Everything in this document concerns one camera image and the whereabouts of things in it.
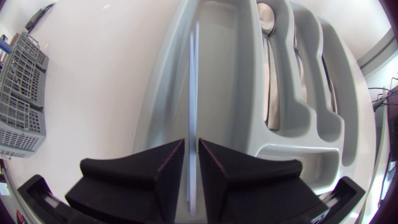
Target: black cable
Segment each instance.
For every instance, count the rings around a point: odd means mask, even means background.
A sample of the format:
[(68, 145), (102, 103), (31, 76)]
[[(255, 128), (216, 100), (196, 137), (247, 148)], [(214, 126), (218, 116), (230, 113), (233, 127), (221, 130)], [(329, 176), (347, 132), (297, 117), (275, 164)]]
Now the black cable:
[(392, 80), (393, 80), (393, 79), (395, 79), (395, 80), (398, 80), (398, 78), (391, 77), (391, 81), (390, 81), (390, 89), (391, 89), (391, 86), (392, 86)]
[(368, 88), (368, 90), (387, 90), (387, 91), (390, 91), (391, 93), (396, 93), (395, 91), (391, 91), (387, 88), (380, 88), (380, 87), (372, 87), (372, 88)]
[(390, 95), (387, 95), (387, 96), (382, 97), (382, 98), (380, 98), (380, 99), (374, 100), (374, 101), (372, 101), (372, 103), (378, 102), (378, 101), (380, 101), (380, 100), (388, 99), (390, 96), (395, 96), (395, 95), (398, 95), (398, 92), (394, 92), (394, 93), (392, 93), (392, 94), (390, 94)]

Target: gray plastic tray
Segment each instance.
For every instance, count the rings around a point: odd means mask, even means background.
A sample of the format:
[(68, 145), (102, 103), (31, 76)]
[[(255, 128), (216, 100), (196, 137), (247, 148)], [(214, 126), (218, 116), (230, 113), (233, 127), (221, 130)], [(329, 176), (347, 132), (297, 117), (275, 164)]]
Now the gray plastic tray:
[(37, 40), (35, 40), (28, 33), (23, 32), (17, 39), (14, 49), (20, 49), (30, 57), (35, 63), (36, 67), (45, 72), (49, 65), (49, 58), (40, 50)]
[[(331, 60), (344, 58), (345, 49), (338, 47), (332, 52), (334, 45), (341, 46), (337, 35), (329, 35), (334, 30), (321, 26), (310, 11), (296, 3), (287, 0), (258, 2), (270, 5), (276, 18), (270, 41), (280, 93), (280, 129), (269, 130), (263, 119), (264, 68), (257, 2), (184, 0), (170, 23), (147, 86), (134, 153), (188, 137), (188, 35), (193, 21), (197, 20), (197, 137), (263, 159), (298, 159), (303, 164), (301, 178), (312, 190), (316, 194), (329, 192), (340, 177), (353, 173), (353, 166), (343, 164), (355, 158), (356, 144), (348, 144), (346, 148), (344, 139), (355, 138), (353, 135), (358, 133), (347, 134), (345, 122), (359, 111), (347, 112), (350, 108), (343, 105), (340, 105), (339, 114), (332, 111), (321, 56), (323, 54), (329, 66), (340, 67), (338, 71), (329, 71), (338, 92), (343, 86), (334, 79), (343, 74), (353, 79), (351, 67), (341, 66), (348, 63), (347, 60)], [(303, 52), (308, 104), (302, 100), (293, 44), (294, 22), (297, 23), (299, 51)], [(354, 85), (352, 80), (344, 88), (349, 85)], [(350, 100), (357, 101), (355, 97), (353, 95)], [(197, 215), (189, 216), (185, 200), (186, 166), (176, 222), (204, 222), (206, 212), (200, 172)]]
[(44, 106), (45, 74), (24, 51), (14, 48), (1, 73), (2, 85), (12, 94), (36, 107)]
[(29, 157), (45, 136), (44, 114), (13, 97), (4, 86), (0, 91), (0, 154)]

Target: black plastic part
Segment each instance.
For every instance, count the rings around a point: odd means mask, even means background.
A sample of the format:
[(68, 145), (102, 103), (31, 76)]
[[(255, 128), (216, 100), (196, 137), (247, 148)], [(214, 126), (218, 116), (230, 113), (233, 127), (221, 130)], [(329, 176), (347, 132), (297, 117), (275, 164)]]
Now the black plastic part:
[(85, 159), (65, 198), (106, 223), (173, 223), (184, 147), (182, 139), (121, 159)]
[(334, 224), (343, 221), (361, 200), (365, 191), (349, 177), (342, 177), (332, 194), (335, 195), (334, 198), (337, 198), (338, 201), (330, 208), (328, 215), (322, 221), (324, 224)]
[(60, 202), (40, 175), (30, 178), (18, 192), (43, 223), (103, 223)]
[(328, 207), (299, 178), (299, 161), (267, 161), (199, 140), (209, 223), (314, 223)]

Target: gray plastic basket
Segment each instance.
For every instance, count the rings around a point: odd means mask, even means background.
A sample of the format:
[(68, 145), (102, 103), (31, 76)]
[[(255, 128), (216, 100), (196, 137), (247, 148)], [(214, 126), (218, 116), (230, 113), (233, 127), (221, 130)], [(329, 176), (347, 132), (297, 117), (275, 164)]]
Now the gray plastic basket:
[(14, 49), (2, 70), (2, 85), (11, 89), (13, 96), (36, 107), (44, 106), (45, 74), (23, 51)]
[(49, 58), (40, 50), (40, 46), (37, 40), (35, 40), (28, 33), (23, 32), (15, 46), (14, 50), (23, 50), (24, 53), (36, 63), (36, 67), (41, 71), (45, 72), (49, 65)]
[(0, 92), (0, 155), (29, 157), (45, 139), (44, 114), (11, 95)]

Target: white countertop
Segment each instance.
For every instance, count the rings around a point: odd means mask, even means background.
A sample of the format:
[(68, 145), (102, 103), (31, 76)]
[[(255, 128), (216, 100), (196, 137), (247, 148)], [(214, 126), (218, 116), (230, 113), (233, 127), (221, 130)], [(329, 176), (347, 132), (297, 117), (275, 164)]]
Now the white countertop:
[(30, 158), (7, 161), (16, 187), (40, 174), (66, 202), (82, 159), (132, 154), (147, 82), (178, 3), (69, 0), (44, 15), (31, 35), (50, 58), (47, 137)]

